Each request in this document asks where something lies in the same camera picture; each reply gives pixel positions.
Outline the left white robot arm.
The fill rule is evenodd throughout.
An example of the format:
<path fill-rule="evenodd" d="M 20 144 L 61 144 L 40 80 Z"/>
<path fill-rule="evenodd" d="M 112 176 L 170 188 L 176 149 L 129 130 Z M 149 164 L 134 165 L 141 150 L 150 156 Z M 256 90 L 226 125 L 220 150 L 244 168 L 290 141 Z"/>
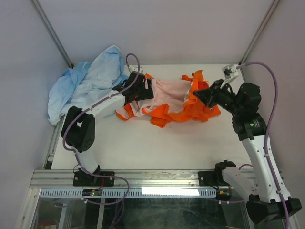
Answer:
<path fill-rule="evenodd" d="M 74 153 L 87 184 L 96 185 L 100 180 L 100 166 L 90 151 L 95 140 L 96 119 L 103 119 L 131 102 L 153 98 L 152 79 L 133 71 L 128 79 L 113 87 L 102 99 L 86 108 L 69 108 L 61 130 L 62 145 Z"/>

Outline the orange jacket pink lining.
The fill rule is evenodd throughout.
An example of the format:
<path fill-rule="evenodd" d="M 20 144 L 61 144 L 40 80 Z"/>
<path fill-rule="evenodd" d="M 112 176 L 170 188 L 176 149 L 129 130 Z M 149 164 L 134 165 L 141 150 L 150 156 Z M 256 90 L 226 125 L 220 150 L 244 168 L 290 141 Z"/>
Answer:
<path fill-rule="evenodd" d="M 192 73 L 191 77 L 182 75 L 180 80 L 175 81 L 155 79 L 149 74 L 145 77 L 151 80 L 154 98 L 133 101 L 118 108 L 116 115 L 121 120 L 147 115 L 151 124 L 163 128 L 170 122 L 207 122 L 221 114 L 218 106 L 209 108 L 193 95 L 194 91 L 209 87 L 202 70 Z"/>

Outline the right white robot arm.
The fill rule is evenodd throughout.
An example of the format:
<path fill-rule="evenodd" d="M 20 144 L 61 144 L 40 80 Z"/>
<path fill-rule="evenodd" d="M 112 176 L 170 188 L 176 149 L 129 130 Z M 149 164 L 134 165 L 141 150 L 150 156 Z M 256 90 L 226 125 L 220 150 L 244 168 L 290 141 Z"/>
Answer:
<path fill-rule="evenodd" d="M 219 185 L 231 185 L 243 198 L 248 216 L 254 224 L 272 220 L 289 220 L 302 209 L 301 201 L 291 197 L 273 157 L 267 125 L 258 113 L 260 88 L 244 83 L 237 93 L 224 81 L 217 80 L 210 87 L 193 92 L 206 107 L 215 105 L 232 114 L 232 126 L 249 155 L 257 183 L 242 176 L 232 161 L 215 165 L 213 180 Z"/>

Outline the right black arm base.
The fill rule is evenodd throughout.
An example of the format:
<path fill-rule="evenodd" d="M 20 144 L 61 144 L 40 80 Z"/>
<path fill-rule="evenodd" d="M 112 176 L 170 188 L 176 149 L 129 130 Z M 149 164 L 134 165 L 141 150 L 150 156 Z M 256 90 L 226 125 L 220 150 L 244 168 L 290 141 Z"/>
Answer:
<path fill-rule="evenodd" d="M 228 167 L 236 167 L 236 164 L 232 161 L 225 160 L 216 163 L 213 171 L 199 171 L 199 186 L 208 186 L 214 189 L 218 189 L 219 186 L 229 186 L 229 184 L 224 181 L 222 175 L 222 171 Z"/>

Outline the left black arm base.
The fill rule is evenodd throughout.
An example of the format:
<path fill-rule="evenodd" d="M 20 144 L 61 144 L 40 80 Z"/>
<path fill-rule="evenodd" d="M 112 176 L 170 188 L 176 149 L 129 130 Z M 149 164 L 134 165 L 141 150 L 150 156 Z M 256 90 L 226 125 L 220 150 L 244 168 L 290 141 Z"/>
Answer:
<path fill-rule="evenodd" d="M 74 178 L 73 178 L 73 186 L 75 187 L 113 187 L 114 180 L 113 176 L 115 175 L 114 171 L 103 171 L 100 170 L 100 166 L 94 171 L 94 174 L 103 176 L 103 177 L 95 177 L 85 173 L 81 168 L 78 170 L 73 170 Z"/>

